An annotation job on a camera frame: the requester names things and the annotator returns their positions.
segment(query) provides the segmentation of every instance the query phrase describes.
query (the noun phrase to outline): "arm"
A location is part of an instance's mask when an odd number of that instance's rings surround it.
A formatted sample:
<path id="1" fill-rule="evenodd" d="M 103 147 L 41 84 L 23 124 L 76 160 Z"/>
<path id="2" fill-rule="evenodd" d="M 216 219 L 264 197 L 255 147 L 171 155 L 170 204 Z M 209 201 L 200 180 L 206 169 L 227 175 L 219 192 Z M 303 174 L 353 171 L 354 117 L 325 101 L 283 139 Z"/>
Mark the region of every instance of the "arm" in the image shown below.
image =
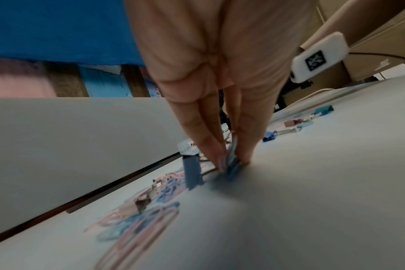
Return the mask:
<path id="1" fill-rule="evenodd" d="M 405 0 L 349 0 L 301 47 L 305 50 L 341 32 L 351 47 L 405 9 Z"/>

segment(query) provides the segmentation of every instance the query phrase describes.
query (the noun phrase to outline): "table surface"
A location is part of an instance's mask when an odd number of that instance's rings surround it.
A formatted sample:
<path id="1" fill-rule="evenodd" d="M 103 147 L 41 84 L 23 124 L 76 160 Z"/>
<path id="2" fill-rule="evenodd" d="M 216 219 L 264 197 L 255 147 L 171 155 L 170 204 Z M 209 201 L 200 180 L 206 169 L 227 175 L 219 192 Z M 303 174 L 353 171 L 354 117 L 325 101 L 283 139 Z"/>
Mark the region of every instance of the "table surface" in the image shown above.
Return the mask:
<path id="1" fill-rule="evenodd" d="M 301 132 L 259 144 L 235 182 L 177 196 L 178 215 L 132 251 L 131 269 L 405 269 L 405 77 L 327 105 Z M 0 270 L 122 269 L 96 267 L 115 241 L 84 230 L 181 165 L 0 243 Z"/>

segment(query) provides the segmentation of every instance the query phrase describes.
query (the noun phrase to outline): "human hand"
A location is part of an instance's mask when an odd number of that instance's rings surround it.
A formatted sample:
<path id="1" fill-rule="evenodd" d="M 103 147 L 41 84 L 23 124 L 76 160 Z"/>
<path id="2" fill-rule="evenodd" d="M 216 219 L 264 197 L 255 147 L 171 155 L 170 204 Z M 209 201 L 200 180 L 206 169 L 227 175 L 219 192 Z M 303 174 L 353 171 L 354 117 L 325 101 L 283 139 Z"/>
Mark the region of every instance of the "human hand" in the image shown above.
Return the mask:
<path id="1" fill-rule="evenodd" d="M 250 163 L 290 75 L 314 0 L 126 0 L 148 72 L 184 131 L 220 170 L 224 90 L 236 154 Z"/>

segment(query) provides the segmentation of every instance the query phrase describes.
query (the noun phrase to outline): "white plastic device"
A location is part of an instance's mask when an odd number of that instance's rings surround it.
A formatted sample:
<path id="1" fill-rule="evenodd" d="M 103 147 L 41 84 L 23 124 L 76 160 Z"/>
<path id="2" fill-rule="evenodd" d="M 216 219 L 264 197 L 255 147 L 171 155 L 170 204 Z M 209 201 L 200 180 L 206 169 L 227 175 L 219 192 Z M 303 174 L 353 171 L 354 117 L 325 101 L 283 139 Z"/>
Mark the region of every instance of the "white plastic device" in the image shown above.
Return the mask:
<path id="1" fill-rule="evenodd" d="M 344 35 L 334 32 L 293 59 L 290 79 L 294 83 L 307 81 L 344 60 L 348 54 Z"/>

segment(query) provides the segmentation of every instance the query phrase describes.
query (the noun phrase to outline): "blue cloth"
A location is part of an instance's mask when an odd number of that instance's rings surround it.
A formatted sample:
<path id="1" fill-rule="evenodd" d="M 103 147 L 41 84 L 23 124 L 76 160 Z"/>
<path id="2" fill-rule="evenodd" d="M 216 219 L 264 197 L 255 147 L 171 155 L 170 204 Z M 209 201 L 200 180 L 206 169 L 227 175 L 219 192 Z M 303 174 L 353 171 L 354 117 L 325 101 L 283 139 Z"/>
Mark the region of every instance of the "blue cloth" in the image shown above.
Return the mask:
<path id="1" fill-rule="evenodd" d="M 0 57 L 144 65 L 122 0 L 0 1 Z"/>

